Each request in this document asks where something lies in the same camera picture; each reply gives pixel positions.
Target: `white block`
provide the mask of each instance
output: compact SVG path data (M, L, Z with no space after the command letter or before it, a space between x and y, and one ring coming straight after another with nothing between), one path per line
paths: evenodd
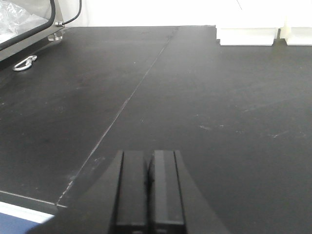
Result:
M220 45L272 45L284 25L283 12L263 1L238 0L237 7L224 9L217 19Z
M287 45L312 45L312 4L289 6L285 26L281 28L280 38Z
M272 45L275 28L217 29L220 45Z

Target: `glass enclosure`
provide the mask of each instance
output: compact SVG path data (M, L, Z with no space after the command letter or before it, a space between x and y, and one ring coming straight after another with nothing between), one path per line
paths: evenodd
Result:
M55 14L54 0L0 0L0 50L50 27Z

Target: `white wall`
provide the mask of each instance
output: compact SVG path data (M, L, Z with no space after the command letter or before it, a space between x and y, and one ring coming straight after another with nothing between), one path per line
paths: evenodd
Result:
M231 21L242 9L300 14L312 0L82 0L80 17L68 26L215 25L219 17ZM59 0L64 20L78 11L79 0Z
M226 0L237 4L236 0ZM68 26L214 25L218 0L82 0L80 17ZM78 0L59 0L64 20Z

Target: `black countertop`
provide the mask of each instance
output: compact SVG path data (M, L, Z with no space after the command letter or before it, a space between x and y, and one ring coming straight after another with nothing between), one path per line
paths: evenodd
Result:
M118 149L179 149L233 234L312 233L311 55L207 26L71 28L0 72L0 190L66 205Z

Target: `black cable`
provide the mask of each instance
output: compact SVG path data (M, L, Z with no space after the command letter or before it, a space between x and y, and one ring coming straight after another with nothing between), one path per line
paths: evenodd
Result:
M62 22L62 25L68 24L70 22L73 22L75 19L77 19L78 16L80 15L80 13L81 13L81 9L82 9L82 0L79 0L79 10L78 10L77 15L75 17L73 17L72 19L66 21L66 22Z

